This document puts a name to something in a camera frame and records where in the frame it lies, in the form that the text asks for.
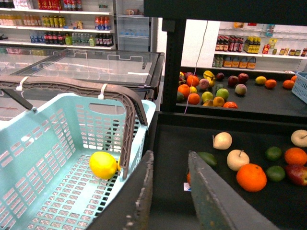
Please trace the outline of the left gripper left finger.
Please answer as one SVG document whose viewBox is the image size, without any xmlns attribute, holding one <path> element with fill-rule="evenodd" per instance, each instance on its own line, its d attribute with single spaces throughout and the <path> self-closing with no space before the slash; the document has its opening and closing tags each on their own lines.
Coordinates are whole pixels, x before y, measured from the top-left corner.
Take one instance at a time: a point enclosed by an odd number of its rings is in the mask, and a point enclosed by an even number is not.
<svg viewBox="0 0 307 230">
<path fill-rule="evenodd" d="M 148 150 L 109 205 L 88 230 L 145 230 L 153 196 L 154 153 Z"/>
</svg>

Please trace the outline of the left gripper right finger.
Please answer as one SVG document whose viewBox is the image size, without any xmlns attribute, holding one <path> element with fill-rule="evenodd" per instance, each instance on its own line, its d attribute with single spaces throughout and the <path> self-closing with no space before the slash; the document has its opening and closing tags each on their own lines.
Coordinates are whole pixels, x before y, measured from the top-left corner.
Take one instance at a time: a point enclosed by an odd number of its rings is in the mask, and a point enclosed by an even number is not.
<svg viewBox="0 0 307 230">
<path fill-rule="evenodd" d="M 191 196 L 201 230 L 277 230 L 196 152 L 188 156 Z"/>
</svg>

